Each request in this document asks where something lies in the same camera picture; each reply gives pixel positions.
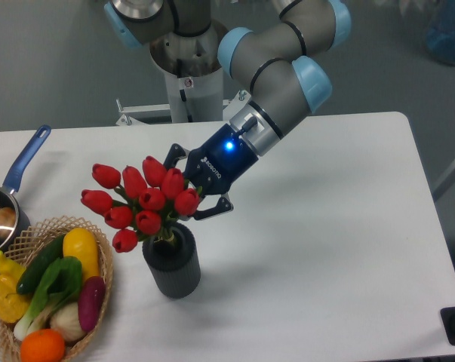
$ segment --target saucepan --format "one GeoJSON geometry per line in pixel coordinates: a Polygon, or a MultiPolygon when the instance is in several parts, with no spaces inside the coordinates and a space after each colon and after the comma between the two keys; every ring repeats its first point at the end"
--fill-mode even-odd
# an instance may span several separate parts
{"type": "Polygon", "coordinates": [[[26,166],[48,138],[51,128],[42,125],[34,133],[6,175],[0,187],[0,250],[6,251],[14,239],[31,225],[21,210],[14,193],[19,191],[26,166]]]}

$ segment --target vase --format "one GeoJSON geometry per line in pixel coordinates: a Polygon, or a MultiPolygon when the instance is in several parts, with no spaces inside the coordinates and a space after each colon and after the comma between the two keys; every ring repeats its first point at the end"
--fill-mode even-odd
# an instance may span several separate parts
{"type": "Polygon", "coordinates": [[[172,224],[171,230],[177,247],[162,239],[150,238],[143,242],[142,251],[160,291],[179,299],[195,290],[201,272],[193,233],[178,222],[172,224]]]}

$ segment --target tulip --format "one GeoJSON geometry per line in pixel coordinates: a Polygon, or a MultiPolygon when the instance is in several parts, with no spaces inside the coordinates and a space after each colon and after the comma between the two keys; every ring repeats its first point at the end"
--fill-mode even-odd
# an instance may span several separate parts
{"type": "Polygon", "coordinates": [[[93,165],[93,178],[105,189],[114,189],[120,185],[121,174],[111,166],[105,164],[93,165]]]}
{"type": "Polygon", "coordinates": [[[192,215],[198,207],[200,197],[194,189],[183,190],[176,198],[174,202],[174,209],[180,215],[192,215]]]}
{"type": "Polygon", "coordinates": [[[114,229],[127,228],[132,220],[134,214],[128,206],[114,207],[105,213],[105,223],[114,229]]]}
{"type": "Polygon", "coordinates": [[[133,230],[122,229],[115,234],[112,244],[117,253],[126,253],[136,247],[138,237],[133,230]]]}
{"type": "Polygon", "coordinates": [[[178,168],[168,170],[164,180],[161,182],[160,189],[168,200],[174,200],[183,191],[182,171],[178,168]]]}
{"type": "Polygon", "coordinates": [[[159,189],[151,187],[140,193],[138,202],[144,210],[159,211],[165,205],[165,195],[159,189]]]}
{"type": "Polygon", "coordinates": [[[137,198],[146,189],[146,181],[135,167],[127,166],[122,175],[125,183],[125,192],[129,198],[137,198]]]}
{"type": "Polygon", "coordinates": [[[140,211],[136,217],[138,229],[145,235],[156,234],[161,227],[161,217],[154,211],[140,211]]]}
{"type": "Polygon", "coordinates": [[[94,213],[103,215],[113,206],[113,199],[104,191],[83,190],[81,192],[81,203],[94,213]]]}
{"type": "Polygon", "coordinates": [[[146,182],[151,187],[159,187],[167,174],[167,169],[152,156],[148,156],[142,163],[146,182]]]}

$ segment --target basket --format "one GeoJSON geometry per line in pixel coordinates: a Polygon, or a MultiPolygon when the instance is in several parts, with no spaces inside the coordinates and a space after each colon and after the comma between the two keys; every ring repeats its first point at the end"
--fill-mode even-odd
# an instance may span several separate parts
{"type": "MultiPolygon", "coordinates": [[[[28,266],[40,249],[53,241],[55,237],[80,227],[92,232],[97,239],[100,275],[105,281],[106,293],[100,310],[100,318],[94,330],[73,346],[66,346],[66,353],[62,361],[73,359],[86,348],[100,327],[105,314],[113,278],[112,250],[106,236],[99,228],[83,218],[76,219],[75,217],[62,216],[60,218],[46,219],[43,222],[38,222],[35,226],[30,226],[14,240],[8,251],[5,252],[8,258],[28,266]]],[[[0,361],[20,362],[20,342],[14,338],[11,326],[2,321],[0,321],[0,361]]]]}

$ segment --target floor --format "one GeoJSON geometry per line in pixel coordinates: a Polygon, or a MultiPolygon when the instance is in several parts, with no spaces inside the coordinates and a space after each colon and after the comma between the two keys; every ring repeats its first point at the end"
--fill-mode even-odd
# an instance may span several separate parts
{"type": "MultiPolygon", "coordinates": [[[[0,131],[114,126],[124,106],[166,103],[162,76],[148,49],[129,51],[113,35],[101,0],[0,1],[0,131]]],[[[397,1],[345,0],[350,39],[316,57],[333,96],[319,115],[399,111],[410,120],[430,186],[455,158],[455,67],[423,47],[427,12],[400,15],[397,1]]],[[[212,1],[231,29],[261,31],[278,21],[268,1],[212,1]]],[[[225,98],[238,84],[225,78],[225,98]]],[[[455,185],[437,202],[455,265],[455,185]]],[[[411,362],[455,362],[455,357],[411,362]]]]}

